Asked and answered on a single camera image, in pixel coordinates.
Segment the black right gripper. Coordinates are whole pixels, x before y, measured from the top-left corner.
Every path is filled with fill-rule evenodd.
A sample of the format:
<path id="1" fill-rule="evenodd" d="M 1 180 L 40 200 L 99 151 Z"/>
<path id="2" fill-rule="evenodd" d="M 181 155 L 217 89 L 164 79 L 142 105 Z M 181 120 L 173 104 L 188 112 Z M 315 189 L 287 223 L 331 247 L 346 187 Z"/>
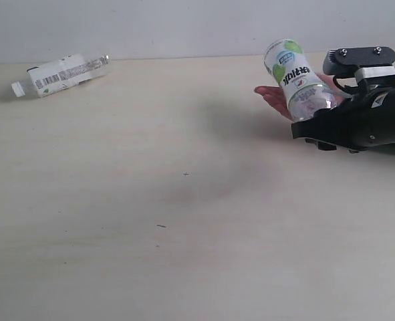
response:
<path id="1" fill-rule="evenodd" d="M 344 148 L 350 153 L 395 144 L 395 86 L 376 88 L 345 99 L 334 109 L 291 125 L 293 138 L 303 138 L 320 150 Z"/>

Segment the open human hand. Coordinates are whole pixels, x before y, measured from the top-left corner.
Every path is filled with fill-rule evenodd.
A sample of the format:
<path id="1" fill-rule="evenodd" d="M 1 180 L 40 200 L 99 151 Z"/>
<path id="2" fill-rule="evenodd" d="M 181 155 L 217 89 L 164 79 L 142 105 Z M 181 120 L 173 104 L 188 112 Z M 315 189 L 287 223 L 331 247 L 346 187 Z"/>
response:
<path id="1" fill-rule="evenodd" d="M 322 73 L 317 73 L 317 76 L 325 82 L 334 92 L 342 93 L 334 84 L 333 78 Z M 254 93 L 260 95 L 268 105 L 276 110 L 280 115 L 288 120 L 292 120 L 291 114 L 287 109 L 287 101 L 285 99 L 283 90 L 277 86 L 257 86 Z M 340 103 L 344 99 L 343 96 L 337 95 L 336 100 Z"/>

